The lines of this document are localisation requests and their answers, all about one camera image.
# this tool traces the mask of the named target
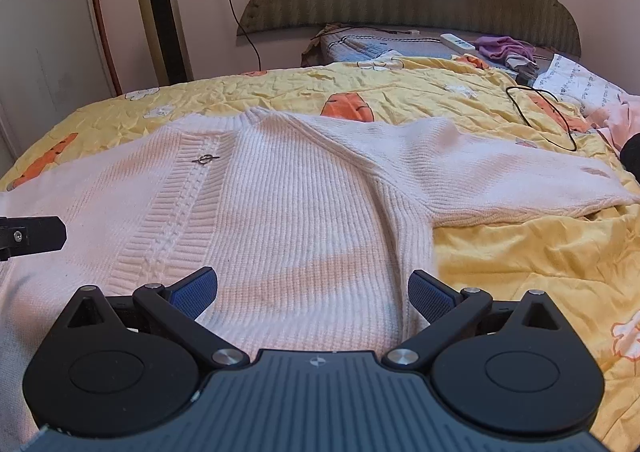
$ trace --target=silver bolt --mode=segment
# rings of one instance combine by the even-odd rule
[[[398,364],[399,366],[408,366],[418,361],[418,353],[411,349],[394,349],[389,351],[386,355],[389,361]]]
[[[221,366],[234,366],[242,362],[244,354],[237,349],[218,349],[211,355],[211,359]]]

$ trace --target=yellow blanket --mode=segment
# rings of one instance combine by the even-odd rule
[[[358,93],[375,120],[400,124],[447,116],[461,130],[532,144],[532,150],[571,147],[567,134],[524,93],[523,124],[504,89],[513,81],[495,70],[453,61],[404,58],[386,67],[336,63],[273,70],[129,93],[71,114],[35,143],[4,176],[2,190],[68,135],[75,140],[53,165],[95,154],[152,132],[189,112],[236,114],[251,106],[319,114],[335,93]],[[577,114],[561,106],[565,114]],[[640,191],[597,134],[576,136],[578,154],[613,167]],[[19,187],[11,193],[20,193]],[[527,289],[548,292],[597,359],[606,393],[592,432],[614,452],[640,444],[640,206],[610,208],[581,219],[545,217],[523,225],[439,228],[440,279],[455,289],[478,286],[498,300]]]

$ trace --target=blue gripper pad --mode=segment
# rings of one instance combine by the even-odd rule
[[[162,296],[191,320],[196,320],[216,299],[218,278],[213,268],[205,266],[164,289]]]
[[[430,323],[446,315],[463,301],[462,295],[422,270],[409,277],[409,302]]]

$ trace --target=sweater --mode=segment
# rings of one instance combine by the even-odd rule
[[[217,156],[207,164],[200,156]],[[251,109],[187,116],[0,194],[59,216],[64,248],[0,265],[0,450],[36,427],[22,375],[84,284],[128,295],[212,266],[203,326],[260,348],[374,350],[426,326],[407,281],[437,276],[433,229],[582,216],[638,197],[602,162],[461,134]]]

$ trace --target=white door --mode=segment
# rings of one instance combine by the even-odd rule
[[[0,127],[20,156],[78,107],[113,96],[89,0],[0,0]]]

